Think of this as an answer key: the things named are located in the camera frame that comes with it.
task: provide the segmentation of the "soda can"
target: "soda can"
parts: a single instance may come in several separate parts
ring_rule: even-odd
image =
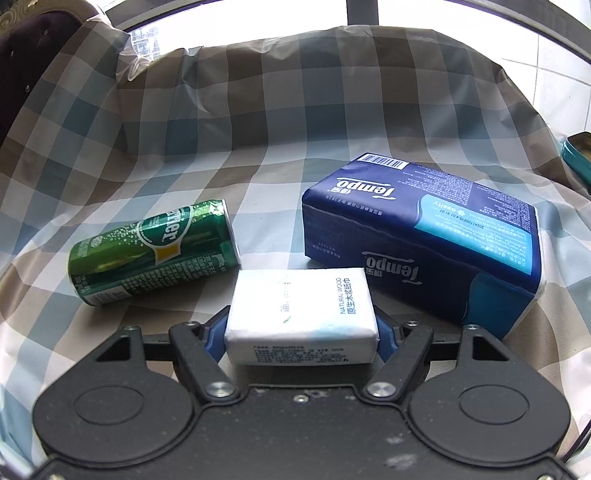
[[[68,274],[82,300],[100,305],[239,263],[226,203],[208,200],[82,240]]]

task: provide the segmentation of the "perrier logo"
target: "perrier logo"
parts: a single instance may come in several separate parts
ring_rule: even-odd
[[[181,254],[181,241],[189,230],[193,207],[182,207],[138,222],[137,234],[154,250],[156,265]]]

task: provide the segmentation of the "white tissue pack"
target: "white tissue pack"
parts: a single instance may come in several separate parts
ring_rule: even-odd
[[[378,340],[363,268],[238,274],[225,334],[234,364],[370,363]]]

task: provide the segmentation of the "checkered cloth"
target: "checkered cloth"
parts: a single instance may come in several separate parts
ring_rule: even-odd
[[[161,333],[230,303],[236,272],[90,307],[66,274],[82,239],[224,198],[244,268],[306,268],[300,198],[372,151],[535,205],[547,287],[507,344],[590,418],[591,197],[538,113],[483,55],[434,31],[340,27],[148,64],[86,22],[45,72],[0,150],[0,453],[43,461],[35,398],[121,325]],[[394,318],[436,322],[374,292]],[[452,328],[444,322],[439,328]],[[158,367],[168,374],[169,367]],[[577,459],[591,471],[591,450]]]

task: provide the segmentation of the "can lid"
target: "can lid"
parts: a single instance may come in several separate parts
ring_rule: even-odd
[[[234,249],[234,255],[236,256],[236,261],[238,265],[241,265],[240,262],[240,252],[238,251],[238,245],[236,244],[236,237],[234,236],[234,230],[232,229],[232,222],[230,221],[230,215],[228,214],[228,207],[226,206],[226,200],[222,199],[223,205],[223,214],[226,218],[226,226],[228,227],[228,232],[230,233],[230,239],[232,240],[232,248]]]

